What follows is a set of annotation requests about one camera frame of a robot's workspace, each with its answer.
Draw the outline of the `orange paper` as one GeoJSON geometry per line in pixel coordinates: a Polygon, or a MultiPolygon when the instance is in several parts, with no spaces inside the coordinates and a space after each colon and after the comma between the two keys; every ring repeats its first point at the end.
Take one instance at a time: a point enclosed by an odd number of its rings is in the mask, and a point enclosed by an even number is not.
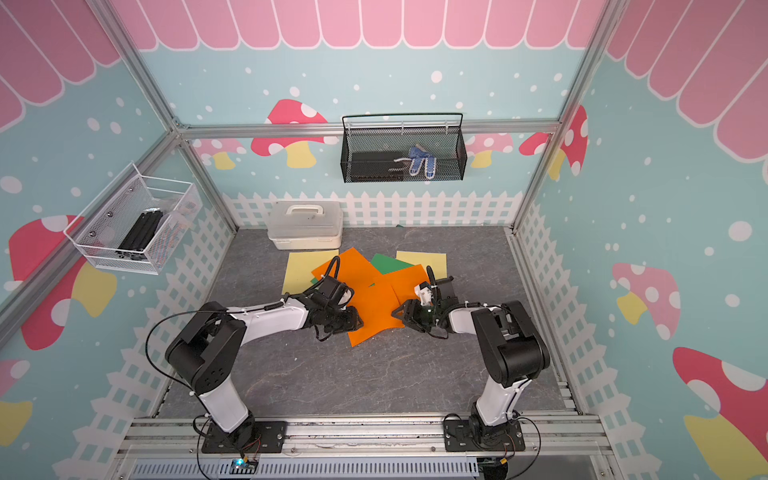
{"type": "Polygon", "coordinates": [[[398,308],[408,300],[418,300],[418,291],[421,285],[426,284],[428,281],[425,268],[422,265],[415,265],[385,274],[375,284],[388,286],[393,291],[397,299],[395,307],[398,308]]]}
{"type": "Polygon", "coordinates": [[[357,249],[341,253],[338,262],[328,261],[312,271],[317,280],[331,276],[354,290],[364,290],[374,285],[382,274],[357,249]]]}
{"type": "Polygon", "coordinates": [[[350,305],[363,323],[358,330],[348,334],[350,345],[356,347],[380,332],[404,327],[392,312],[401,306],[394,289],[388,283],[379,283],[356,292],[350,305]]]}

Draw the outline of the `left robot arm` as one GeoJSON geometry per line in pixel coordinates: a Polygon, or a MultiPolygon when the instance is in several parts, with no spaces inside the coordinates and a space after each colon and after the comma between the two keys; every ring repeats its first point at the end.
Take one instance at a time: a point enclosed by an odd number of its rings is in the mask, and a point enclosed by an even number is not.
{"type": "Polygon", "coordinates": [[[165,361],[176,372],[167,377],[186,386],[210,421],[198,434],[214,447],[244,457],[263,444],[265,429],[238,393],[231,371],[241,347],[284,331],[311,328],[318,341],[363,326],[352,287],[340,281],[341,258],[334,256],[321,279],[298,294],[251,307],[224,307],[211,301],[189,311],[191,319],[171,341],[165,361]]]}

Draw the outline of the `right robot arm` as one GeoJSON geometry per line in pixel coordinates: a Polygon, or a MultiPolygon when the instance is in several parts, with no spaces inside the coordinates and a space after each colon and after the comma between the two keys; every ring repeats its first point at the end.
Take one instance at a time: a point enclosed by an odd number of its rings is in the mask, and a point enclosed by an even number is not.
{"type": "Polygon", "coordinates": [[[517,300],[490,304],[461,301],[451,276],[438,279],[431,268],[427,280],[414,287],[409,299],[392,312],[404,326],[433,338],[469,334],[476,337],[488,373],[484,390],[464,419],[448,414],[442,420],[449,452],[525,449],[516,410],[524,390],[549,368],[551,356],[523,304],[517,300]]]}

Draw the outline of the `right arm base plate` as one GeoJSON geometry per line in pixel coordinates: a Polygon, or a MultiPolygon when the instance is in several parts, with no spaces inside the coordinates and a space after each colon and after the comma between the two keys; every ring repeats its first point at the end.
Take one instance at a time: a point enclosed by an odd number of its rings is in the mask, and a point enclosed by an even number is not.
{"type": "Polygon", "coordinates": [[[526,450],[520,423],[510,421],[486,426],[478,418],[456,416],[442,422],[445,450],[448,452],[488,451],[517,453],[526,450]]]}

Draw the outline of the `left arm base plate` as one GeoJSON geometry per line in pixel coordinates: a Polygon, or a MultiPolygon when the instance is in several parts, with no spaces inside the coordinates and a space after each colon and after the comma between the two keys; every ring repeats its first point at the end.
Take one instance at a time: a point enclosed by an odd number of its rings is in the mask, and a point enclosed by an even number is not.
{"type": "Polygon", "coordinates": [[[284,421],[256,421],[247,419],[230,433],[212,423],[202,443],[204,454],[257,454],[281,453],[286,439],[284,421]]]}

